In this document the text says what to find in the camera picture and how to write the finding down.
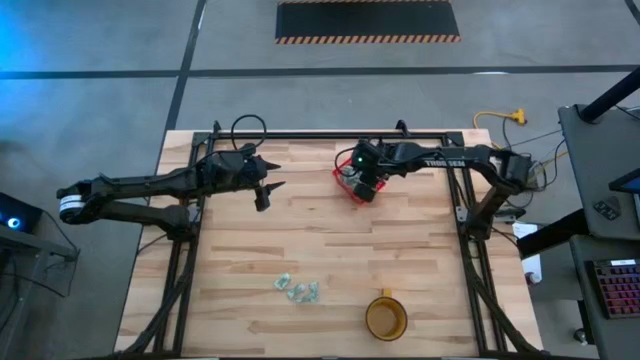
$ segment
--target cable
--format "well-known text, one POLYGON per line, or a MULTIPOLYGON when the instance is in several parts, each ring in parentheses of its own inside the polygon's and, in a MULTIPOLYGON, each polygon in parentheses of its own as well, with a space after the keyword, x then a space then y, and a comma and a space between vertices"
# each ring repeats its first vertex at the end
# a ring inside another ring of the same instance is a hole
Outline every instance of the cable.
POLYGON ((258 116, 258 115, 254 115, 254 114, 247 114, 247 115, 242 115, 239 118, 237 118, 233 124, 231 124, 231 144, 233 145, 233 148, 235 150, 238 150, 238 147, 236 146, 236 139, 235 139, 235 129, 236 129, 236 125, 238 125, 238 123, 240 121, 242 121, 243 119, 248 119, 248 118, 254 118, 256 120, 258 120, 261 124, 262 124, 262 137, 260 138, 260 141, 258 141, 257 144, 253 145, 253 146, 249 146, 247 148, 245 148, 242 151, 247 151, 247 150, 253 150, 253 149, 257 149, 258 146, 262 145, 262 143, 266 140, 267 138, 267 123, 264 122, 264 120, 258 116))
MULTIPOLYGON (((202 215, 202 211, 201 211, 200 209, 198 209, 198 210, 196 211, 196 214, 193 216, 193 220, 191 221, 191 225, 195 224, 195 223, 196 223, 196 221, 198 221, 198 220, 199 220, 199 219, 198 219, 198 216, 199 216, 199 215, 202 215)), ((136 252, 136 256, 140 255, 140 253, 141 253, 144 249, 148 248, 149 246, 151 246, 151 245, 155 244, 156 242, 158 242, 158 241, 162 240, 162 239, 163 239, 163 238, 165 238, 165 237, 167 237, 167 234, 162 234, 162 235, 158 236, 157 238, 155 238, 155 239, 151 240, 151 242, 149 242, 149 243, 145 244, 143 247, 141 247, 140 249, 138 249, 138 251, 136 252)))
POLYGON ((342 169, 338 166, 338 157, 340 157, 340 155, 346 153, 347 151, 353 151, 355 148, 356 147, 354 146, 354 147, 350 147, 350 148, 344 149, 344 150, 338 152, 336 154, 336 157, 333 158, 333 166, 336 168, 336 170, 338 170, 340 175, 342 175, 344 177, 354 177, 354 176, 356 176, 358 174, 358 171, 354 169, 353 174, 345 174, 345 173, 343 173, 342 169))
POLYGON ((509 199, 506 199, 505 202, 512 208, 525 209, 527 206, 531 205, 531 203, 533 202, 533 190, 528 191, 528 194, 529 194, 529 200, 527 200, 527 202, 525 202, 524 205, 516 205, 511 201, 509 201, 509 199))
POLYGON ((62 229, 60 228, 60 225, 58 225, 58 222, 53 218, 53 216, 51 216, 51 214, 47 211, 47 210, 42 210, 44 212, 45 215, 47 215, 49 217, 49 219, 51 219, 51 221, 53 222, 53 224, 56 226, 56 228, 58 229, 58 232, 62 235, 62 237, 67 241, 67 243, 69 245, 71 245, 71 247, 73 248, 73 251, 76 253, 76 259, 78 258, 78 254, 80 254, 80 250, 78 249, 78 247, 76 246, 76 244, 73 243, 73 241, 71 241, 69 239, 69 237, 67 236, 67 234, 65 234, 64 231, 62 231, 62 229))
POLYGON ((511 150, 512 146, 509 142, 509 137, 507 137, 507 118, 502 120, 502 136, 504 137, 504 141, 507 143, 507 149, 511 150))
POLYGON ((526 144, 526 143, 529 143, 529 142, 532 142, 532 141, 535 141, 535 140, 538 140, 538 139, 542 139, 544 137, 551 136, 553 134, 557 134, 557 133, 559 133, 561 131, 562 131, 562 129, 551 131, 551 132, 548 132, 546 134, 542 134, 540 136, 533 137, 531 139, 527 139, 527 140, 524 140, 524 141, 517 142, 515 144, 512 144, 511 147, 513 148, 513 147, 520 146, 520 145, 523 145, 523 144, 526 144))
POLYGON ((149 242, 148 244, 145 244, 143 247, 141 247, 140 249, 138 249, 138 252, 136 252, 136 256, 140 255, 140 253, 142 252, 142 250, 148 248, 149 246, 155 244, 156 242, 160 241, 161 239, 167 237, 167 234, 162 234, 160 236, 158 236, 157 238, 151 240, 151 242, 149 242))
POLYGON ((558 144, 558 146, 556 146, 556 151, 554 152, 554 156, 552 160, 549 160, 549 162, 553 161, 553 168, 554 168, 554 174, 553 174, 553 179, 551 179, 551 181, 549 181, 549 183, 547 183, 546 186, 549 186, 551 184, 553 184, 557 179, 558 179, 558 159, 561 158, 564 155, 558 155, 558 150, 560 150, 560 147, 562 146, 562 144, 564 144, 564 139, 562 139, 562 141, 560 141, 560 143, 558 144))
MULTIPOLYGON (((16 259, 12 253, 9 253, 9 256, 11 257, 11 262, 13 263, 13 272, 17 273, 18 264, 16 263, 16 259)), ((7 314, 7 317, 2 322, 2 325, 0 325, 0 334, 4 332, 4 329, 7 327, 9 320, 11 320, 11 317, 13 316, 13 313, 16 311, 16 307, 18 306, 18 303, 20 302, 20 282, 18 281, 18 278, 15 278, 15 277, 13 278, 13 293, 15 294, 15 299, 13 300, 13 305, 11 305, 11 310, 9 310, 9 314, 7 314)))
POLYGON ((45 284, 43 284, 43 283, 41 283, 39 281, 30 279, 30 278, 28 278, 26 276, 22 276, 22 275, 19 275, 19 274, 9 274, 9 273, 2 273, 0 275, 2 275, 2 276, 13 276, 13 277, 16 277, 16 278, 18 278, 20 280, 23 280, 23 281, 26 281, 26 282, 30 282, 30 283, 32 283, 34 285, 40 286, 43 289, 51 291, 52 293, 56 294, 58 297, 61 297, 61 298, 66 298, 68 296, 68 294, 64 295, 61 292, 59 292, 58 290, 52 288, 51 286, 45 285, 45 284))
POLYGON ((627 109, 621 108, 621 107, 620 107, 620 106, 618 106, 618 105, 616 105, 616 107, 617 107, 619 110, 622 110, 622 112, 623 112, 623 113, 625 113, 625 114, 627 114, 627 115, 631 116, 632 118, 634 118, 634 119, 636 119, 636 120, 639 120, 639 121, 640 121, 640 117, 638 117, 638 116, 636 116, 636 115, 633 115, 633 114, 632 114, 630 111, 628 111, 627 109))
POLYGON ((505 232, 503 232, 503 231, 500 231, 500 230, 496 229, 494 226, 492 226, 492 227, 491 227, 491 230, 493 230, 494 232, 496 232, 496 233, 498 233, 498 234, 502 235, 505 239, 509 240, 509 242, 510 242, 510 243, 512 243, 512 244, 513 244, 513 246, 515 246, 515 247, 516 247, 516 249, 518 249, 518 252, 520 252, 520 248, 518 248, 518 243, 516 243, 516 241, 518 241, 519 239, 518 239, 518 237, 517 237, 515 234, 505 233, 505 232))
MULTIPOLYGON (((501 117, 501 118, 504 118, 504 119, 511 118, 511 114, 505 114, 505 113, 499 113, 499 112, 493 112, 493 111, 479 111, 473 116, 473 127, 474 127, 474 129, 479 129, 479 127, 478 127, 478 118, 480 116, 482 116, 482 115, 497 116, 497 117, 501 117)), ((491 145, 493 145, 493 147, 496 148, 496 149, 502 149, 502 146, 500 146, 495 141, 492 141, 491 145)))
MULTIPOLYGON (((67 284, 67 295, 69 296, 71 294, 71 286, 73 285, 73 280, 75 280, 76 278, 76 269, 78 268, 78 257, 80 256, 80 251, 78 251, 77 255, 76 255, 76 259, 73 261, 73 271, 71 272, 71 277, 69 279, 69 283, 67 284)), ((51 264, 49 266, 47 266, 44 269, 45 274, 49 274, 49 270, 59 267, 60 265, 67 265, 69 262, 68 261, 59 261, 55 264, 51 264)))

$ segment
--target red plastic basket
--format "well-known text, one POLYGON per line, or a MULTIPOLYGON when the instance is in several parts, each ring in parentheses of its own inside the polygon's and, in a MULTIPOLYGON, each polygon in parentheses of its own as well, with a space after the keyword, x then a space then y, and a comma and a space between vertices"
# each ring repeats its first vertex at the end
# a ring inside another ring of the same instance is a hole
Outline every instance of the red plastic basket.
MULTIPOLYGON (((353 201, 355 201, 357 204, 366 204, 367 202, 360 199, 359 197, 356 196, 356 194, 353 193, 353 190, 348 187, 345 183, 342 182, 342 180, 340 179, 342 177, 342 174, 340 173, 340 171, 342 170, 342 168, 344 168, 347 165, 351 165, 351 159, 347 159, 345 162, 343 162, 342 164, 340 164, 340 166, 338 166, 337 169, 333 169, 333 171, 331 172, 333 174, 333 177, 336 179, 336 182, 338 183, 338 185, 340 185, 341 188, 344 189, 344 191, 347 192, 347 194, 349 194, 349 196, 351 197, 351 199, 353 201)), ((379 192, 380 190, 382 190, 382 188, 386 185, 386 182, 384 181, 379 181, 378 184, 376 184, 376 192, 379 192)))

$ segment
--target blue light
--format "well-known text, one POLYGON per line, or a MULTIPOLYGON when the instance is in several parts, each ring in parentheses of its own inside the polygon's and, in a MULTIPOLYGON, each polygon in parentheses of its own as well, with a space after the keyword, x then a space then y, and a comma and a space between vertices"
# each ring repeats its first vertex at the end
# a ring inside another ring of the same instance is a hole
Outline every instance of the blue light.
POLYGON ((11 218, 9 219, 9 221, 7 221, 7 225, 9 226, 9 229, 17 229, 20 227, 20 219, 18 218, 11 218))

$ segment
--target yellow mug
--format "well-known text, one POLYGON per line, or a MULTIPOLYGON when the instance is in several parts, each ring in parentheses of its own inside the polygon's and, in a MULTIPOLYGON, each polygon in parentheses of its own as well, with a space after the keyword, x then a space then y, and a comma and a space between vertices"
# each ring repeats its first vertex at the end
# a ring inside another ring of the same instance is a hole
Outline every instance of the yellow mug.
POLYGON ((380 340, 398 339, 407 330, 407 323, 407 311, 391 297, 391 289, 382 289, 382 296, 367 308, 367 328, 380 340))

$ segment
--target black cable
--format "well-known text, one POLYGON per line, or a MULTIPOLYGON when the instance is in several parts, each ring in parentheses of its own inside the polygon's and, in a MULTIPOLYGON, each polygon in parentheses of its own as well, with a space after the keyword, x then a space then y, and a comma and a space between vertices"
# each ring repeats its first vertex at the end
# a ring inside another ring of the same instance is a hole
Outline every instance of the black cable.
POLYGON ((509 242, 512 243, 513 246, 516 247, 516 249, 518 249, 518 253, 520 252, 520 248, 518 248, 518 243, 516 242, 518 240, 518 237, 515 234, 505 233, 504 231, 500 231, 500 230, 496 229, 493 226, 491 227, 491 230, 493 230, 494 232, 502 235, 505 239, 509 240, 509 242))
POLYGON ((542 186, 539 186, 537 188, 533 188, 533 189, 528 189, 529 191, 533 191, 533 192, 543 192, 547 189, 547 185, 549 184, 549 178, 547 177, 547 169, 545 168, 545 166, 540 162, 540 161, 536 161, 536 163, 531 167, 531 171, 533 171, 533 169, 535 169, 535 165, 538 164, 540 166, 540 168, 542 169, 542 177, 544 179, 544 182, 542 183, 542 186))
POLYGON ((52 293, 56 294, 58 297, 61 297, 61 298, 66 298, 68 296, 68 294, 67 295, 63 295, 61 292, 59 292, 58 290, 52 288, 51 286, 45 285, 45 284, 43 284, 43 283, 41 283, 39 281, 30 279, 30 278, 28 278, 26 276, 22 276, 22 275, 19 275, 19 274, 9 274, 9 273, 2 273, 0 275, 2 275, 2 276, 13 276, 13 277, 16 277, 16 278, 18 278, 20 280, 23 280, 23 281, 26 281, 26 282, 30 282, 30 283, 32 283, 34 285, 38 285, 43 289, 51 291, 52 293))
POLYGON ((344 149, 344 150, 342 150, 342 151, 338 152, 338 153, 336 154, 336 157, 335 157, 335 158, 333 158, 333 166, 336 168, 336 170, 338 170, 338 172, 340 173, 340 175, 342 175, 342 176, 344 176, 344 177, 354 177, 354 176, 356 176, 356 175, 358 174, 358 171, 354 169, 354 171, 353 171, 353 173, 352 173, 352 174, 345 174, 345 173, 343 173, 343 172, 342 172, 342 169, 338 166, 338 157, 340 157, 340 155, 342 155, 342 154, 346 153, 347 151, 353 151, 355 148, 356 148, 356 147, 354 146, 354 147, 350 147, 350 148, 344 149))
POLYGON ((504 137, 504 141, 507 143, 506 148, 511 150, 512 146, 509 142, 509 137, 507 136, 507 118, 502 120, 502 136, 504 137))
MULTIPOLYGON (((76 278, 76 270, 78 269, 78 257, 80 256, 80 250, 78 250, 78 253, 76 255, 76 259, 75 261, 73 261, 73 271, 71 272, 71 277, 69 278, 69 283, 67 284, 67 296, 69 296, 71 294, 71 286, 73 285, 73 280, 75 280, 76 278)), ((45 274, 49 274, 49 270, 58 267, 60 265, 67 265, 68 262, 67 261, 60 261, 58 263, 55 264, 51 264, 49 266, 47 266, 44 269, 45 274)))
POLYGON ((564 144, 564 139, 562 139, 562 141, 560 141, 560 144, 556 146, 556 151, 553 153, 553 168, 554 168, 555 174, 553 174, 553 179, 549 181, 549 183, 547 183, 546 186, 553 184, 558 179, 558 150, 560 150, 560 147, 562 146, 562 144, 564 144))
POLYGON ((71 247, 73 248, 73 251, 76 253, 75 258, 78 258, 78 254, 80 253, 80 250, 78 250, 78 247, 76 246, 76 244, 73 243, 73 241, 71 241, 69 239, 69 237, 67 236, 67 234, 65 234, 64 231, 62 231, 62 229, 60 228, 60 225, 58 225, 58 222, 53 218, 53 216, 51 216, 51 214, 47 211, 47 210, 42 210, 44 212, 45 215, 47 215, 49 217, 49 219, 51 219, 51 221, 53 222, 53 225, 56 226, 56 228, 58 229, 58 232, 62 235, 62 237, 67 241, 67 243, 69 245, 71 245, 71 247))
MULTIPOLYGON (((193 220, 191 221, 191 225, 193 225, 194 223, 196 223, 196 221, 198 220, 198 216, 202 214, 202 211, 200 209, 198 209, 196 211, 196 214, 193 216, 193 220)), ((160 236, 158 236, 157 238, 151 240, 149 243, 145 244, 143 247, 141 247, 140 249, 138 249, 138 251, 136 252, 136 256, 140 255, 140 253, 148 248, 149 246, 155 244, 156 242, 162 240, 163 238, 167 237, 167 234, 162 234, 160 236)))
POLYGON ((235 129, 236 129, 236 125, 238 125, 238 123, 240 121, 242 121, 243 119, 248 119, 248 118, 254 118, 256 120, 258 120, 260 122, 260 124, 262 124, 262 137, 260 138, 260 141, 258 141, 257 144, 253 145, 253 146, 249 146, 245 149, 243 149, 242 151, 247 151, 247 150, 253 150, 253 149, 257 149, 258 146, 262 145, 262 143, 266 140, 267 138, 267 124, 264 122, 264 120, 255 114, 247 114, 247 115, 242 115, 239 118, 237 118, 233 124, 231 124, 231 144, 233 145, 233 148, 235 150, 238 150, 238 147, 236 146, 236 139, 235 139, 235 129))
POLYGON ((529 143, 529 142, 532 142, 532 141, 535 141, 535 140, 538 140, 538 139, 542 139, 544 137, 551 136, 553 134, 557 134, 557 133, 559 133, 561 131, 562 131, 562 129, 551 131, 551 132, 548 132, 546 134, 542 134, 540 136, 536 136, 536 137, 531 138, 531 139, 527 139, 527 140, 524 140, 524 141, 521 141, 521 142, 518 142, 518 143, 515 143, 515 144, 511 144, 511 147, 513 148, 513 147, 516 147, 516 146, 519 146, 519 145, 522 145, 522 144, 526 144, 526 143, 529 143))
POLYGON ((505 202, 507 203, 507 205, 511 206, 512 208, 524 210, 527 206, 531 205, 531 203, 533 202, 533 191, 527 191, 527 193, 529 194, 529 199, 523 205, 516 205, 512 203, 509 199, 506 199, 505 202))
POLYGON ((141 247, 140 249, 138 249, 138 252, 136 252, 136 255, 140 255, 140 253, 142 252, 142 250, 148 248, 149 246, 155 244, 156 242, 162 240, 163 238, 167 237, 167 234, 162 234, 160 236, 158 236, 157 238, 151 240, 151 242, 149 242, 148 244, 145 244, 143 247, 141 247))
POLYGON ((616 105, 616 107, 618 108, 618 110, 621 110, 621 111, 622 111, 622 112, 624 112, 625 114, 627 114, 627 115, 631 116, 632 118, 634 118, 634 119, 636 119, 636 120, 639 120, 639 121, 640 121, 640 117, 638 117, 638 116, 636 116, 636 115, 633 115, 633 114, 632 114, 630 111, 628 111, 627 109, 625 109, 625 108, 621 108, 621 107, 620 107, 620 106, 618 106, 618 105, 616 105))
MULTIPOLYGON (((10 253, 9 256, 11 257, 11 262, 13 263, 13 272, 17 273, 18 264, 16 263, 16 259, 12 253, 10 253)), ((0 326, 0 334, 4 332, 4 329, 7 327, 9 320, 11 320, 11 317, 13 316, 13 313, 16 311, 16 307, 18 307, 18 303, 20 302, 20 282, 18 281, 18 278, 15 278, 15 277, 13 278, 13 294, 15 295, 15 299, 13 300, 13 305, 11 305, 11 310, 9 310, 9 314, 7 314, 7 317, 4 319, 4 321, 2 322, 2 325, 0 326)))

